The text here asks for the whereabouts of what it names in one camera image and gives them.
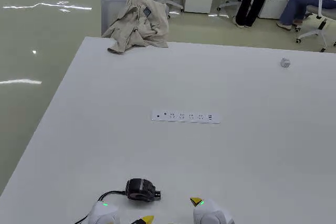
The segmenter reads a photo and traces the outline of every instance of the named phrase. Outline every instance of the beige jacket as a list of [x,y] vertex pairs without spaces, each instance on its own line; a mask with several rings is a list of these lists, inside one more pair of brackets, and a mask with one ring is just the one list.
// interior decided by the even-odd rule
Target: beige jacket
[[102,35],[117,42],[109,52],[123,53],[132,46],[168,47],[166,5],[153,0],[128,0],[117,20]]

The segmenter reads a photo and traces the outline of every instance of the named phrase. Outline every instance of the power socket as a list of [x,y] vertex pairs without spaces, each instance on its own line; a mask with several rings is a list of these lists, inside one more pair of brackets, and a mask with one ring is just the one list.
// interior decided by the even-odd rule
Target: power socket
[[218,113],[184,112],[176,110],[153,110],[152,121],[189,122],[189,123],[220,123]]

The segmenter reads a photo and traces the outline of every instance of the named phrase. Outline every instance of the shoe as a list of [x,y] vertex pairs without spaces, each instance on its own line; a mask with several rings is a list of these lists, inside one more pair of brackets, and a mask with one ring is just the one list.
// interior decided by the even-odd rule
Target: shoe
[[291,31],[292,30],[292,25],[284,25],[284,24],[282,24],[280,22],[277,22],[277,26],[280,27],[280,28],[283,28],[283,29],[285,29],[287,31]]
[[294,21],[292,24],[294,26],[302,26],[302,22],[296,22],[296,21]]
[[233,22],[233,24],[235,24],[238,28],[244,28],[244,26],[241,26],[241,25],[237,24],[237,22],[236,22],[236,17],[233,17],[232,22]]

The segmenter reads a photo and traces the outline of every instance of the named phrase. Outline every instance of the floor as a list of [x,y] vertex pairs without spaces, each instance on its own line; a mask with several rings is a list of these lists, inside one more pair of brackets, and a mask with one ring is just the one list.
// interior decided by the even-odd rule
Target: floor
[[[169,41],[318,51],[316,38],[295,44],[296,34],[258,19],[236,28],[217,16],[176,12]],[[100,36],[100,0],[0,0],[0,193],[47,109],[85,36]],[[305,27],[317,27],[311,17]],[[334,23],[327,30],[334,33]]]

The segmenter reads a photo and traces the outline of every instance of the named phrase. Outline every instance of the white table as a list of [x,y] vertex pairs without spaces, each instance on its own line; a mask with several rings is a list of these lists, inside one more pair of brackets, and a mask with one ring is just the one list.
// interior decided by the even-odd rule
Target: white table
[[[334,223],[334,54],[172,42],[120,56],[110,45],[79,48],[0,198],[1,223],[73,223],[132,177],[162,200],[107,197],[122,224],[192,224],[190,196],[213,198],[237,224]],[[166,108],[223,120],[150,120]]]

